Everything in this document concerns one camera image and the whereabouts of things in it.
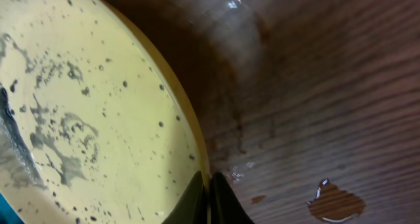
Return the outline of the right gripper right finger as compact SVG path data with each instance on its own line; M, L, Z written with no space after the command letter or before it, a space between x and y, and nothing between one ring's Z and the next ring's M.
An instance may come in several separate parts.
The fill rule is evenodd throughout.
M221 172L211 178L209 203L212 224L254 224Z

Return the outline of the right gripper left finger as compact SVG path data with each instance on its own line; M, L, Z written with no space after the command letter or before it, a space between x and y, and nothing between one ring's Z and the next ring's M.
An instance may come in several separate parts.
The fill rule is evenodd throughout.
M200 171L194 174L177 205L162 224L207 224L207 195Z

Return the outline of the yellow plate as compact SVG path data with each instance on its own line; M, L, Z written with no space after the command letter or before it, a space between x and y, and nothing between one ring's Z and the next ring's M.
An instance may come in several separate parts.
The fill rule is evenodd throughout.
M202 167L173 81L102 0L1 0L1 195L24 223L162 223Z

